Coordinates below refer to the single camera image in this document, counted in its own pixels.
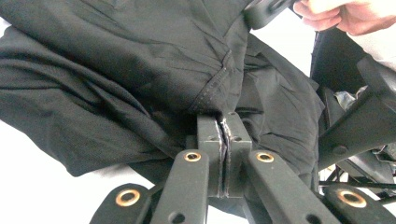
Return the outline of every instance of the finger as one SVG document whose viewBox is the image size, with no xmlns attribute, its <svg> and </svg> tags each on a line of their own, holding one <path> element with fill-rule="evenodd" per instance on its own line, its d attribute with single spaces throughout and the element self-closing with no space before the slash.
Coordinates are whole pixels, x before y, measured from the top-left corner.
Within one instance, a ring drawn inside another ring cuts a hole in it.
<svg viewBox="0 0 396 224">
<path fill-rule="evenodd" d="M 313 27 L 316 31 L 324 31 L 329 28 L 334 27 L 341 22 L 340 16 L 335 16 L 333 18 L 323 19 L 319 21 L 311 21 L 309 19 L 303 18 L 303 23 Z"/>
<path fill-rule="evenodd" d="M 303 0 L 303 4 L 307 5 L 315 14 L 330 11 L 345 4 L 356 0 Z"/>
<path fill-rule="evenodd" d="M 340 13 L 340 8 L 337 7 L 335 9 L 332 9 L 330 11 L 326 11 L 326 12 L 322 12 L 319 14 L 313 13 L 311 11 L 311 9 L 307 6 L 305 6 L 303 3 L 296 3 L 293 6 L 294 11 L 303 16 L 304 18 L 307 18 L 311 21 L 320 21 L 323 19 L 328 19 L 328 18 L 332 18 L 335 17 L 336 15 L 338 15 Z"/>
</svg>

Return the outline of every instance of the human hand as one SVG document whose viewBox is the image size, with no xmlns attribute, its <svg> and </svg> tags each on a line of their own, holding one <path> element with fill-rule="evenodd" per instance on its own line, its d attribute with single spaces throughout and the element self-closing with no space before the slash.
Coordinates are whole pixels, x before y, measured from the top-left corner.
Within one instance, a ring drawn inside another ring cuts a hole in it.
<svg viewBox="0 0 396 224">
<path fill-rule="evenodd" d="M 365 35 L 396 23 L 395 0 L 302 0 L 294 11 L 317 31 L 336 25 L 351 35 Z"/>
</svg>

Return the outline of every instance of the black cloth cover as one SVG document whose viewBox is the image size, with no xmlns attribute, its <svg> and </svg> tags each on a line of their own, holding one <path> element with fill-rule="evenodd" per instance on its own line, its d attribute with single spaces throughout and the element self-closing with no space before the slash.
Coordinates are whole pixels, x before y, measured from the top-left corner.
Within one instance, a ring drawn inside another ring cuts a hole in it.
<svg viewBox="0 0 396 224">
<path fill-rule="evenodd" d="M 309 185 L 322 104 L 298 69 L 248 41 L 248 2 L 2 0 L 0 119 L 83 175 L 147 170 L 183 150 L 197 114 L 237 111 L 255 146 Z"/>
</svg>

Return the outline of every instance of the metal grommet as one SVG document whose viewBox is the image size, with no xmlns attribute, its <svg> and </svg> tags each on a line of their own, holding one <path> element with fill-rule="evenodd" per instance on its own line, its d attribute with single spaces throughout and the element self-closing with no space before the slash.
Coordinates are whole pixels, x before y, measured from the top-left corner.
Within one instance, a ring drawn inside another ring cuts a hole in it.
<svg viewBox="0 0 396 224">
<path fill-rule="evenodd" d="M 337 196 L 343 203 L 349 204 L 352 207 L 363 208 L 367 206 L 367 202 L 363 197 L 350 190 L 341 189 L 337 191 Z"/>
<path fill-rule="evenodd" d="M 263 161 L 263 162 L 273 162 L 274 161 L 274 157 L 271 154 L 265 153 L 265 152 L 257 153 L 256 158 L 257 158 L 257 160 Z"/>
<path fill-rule="evenodd" d="M 125 200 L 124 196 L 127 194 L 131 194 L 132 198 Z M 118 204 L 121 207 L 128 207 L 135 204 L 137 201 L 139 201 L 139 199 L 140 199 L 139 191 L 135 189 L 124 189 L 120 191 L 119 194 L 117 194 L 116 204 Z"/>
<path fill-rule="evenodd" d="M 184 160 L 186 161 L 198 161 L 201 159 L 201 154 L 197 152 L 189 152 L 184 155 Z"/>
</svg>

